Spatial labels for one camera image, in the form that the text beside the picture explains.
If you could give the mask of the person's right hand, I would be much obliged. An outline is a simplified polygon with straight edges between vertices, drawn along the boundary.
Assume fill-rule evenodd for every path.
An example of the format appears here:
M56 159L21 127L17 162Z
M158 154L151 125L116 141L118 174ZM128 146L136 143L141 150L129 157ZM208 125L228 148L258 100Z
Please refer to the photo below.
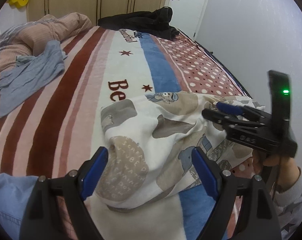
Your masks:
M264 152L253 150L253 169L255 173L260 173L263 167L279 166L279 175L277 185L283 191L290 189L298 180L301 172L295 159L290 157L281 157L278 154L263 158Z

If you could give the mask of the grey star sleeve forearm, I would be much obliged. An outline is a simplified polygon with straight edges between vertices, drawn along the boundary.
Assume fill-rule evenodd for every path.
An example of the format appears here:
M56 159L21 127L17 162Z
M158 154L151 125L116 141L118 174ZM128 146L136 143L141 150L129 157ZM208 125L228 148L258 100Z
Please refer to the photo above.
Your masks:
M282 239L289 239L302 223L302 170L298 180L288 190L275 192L274 206L278 215Z

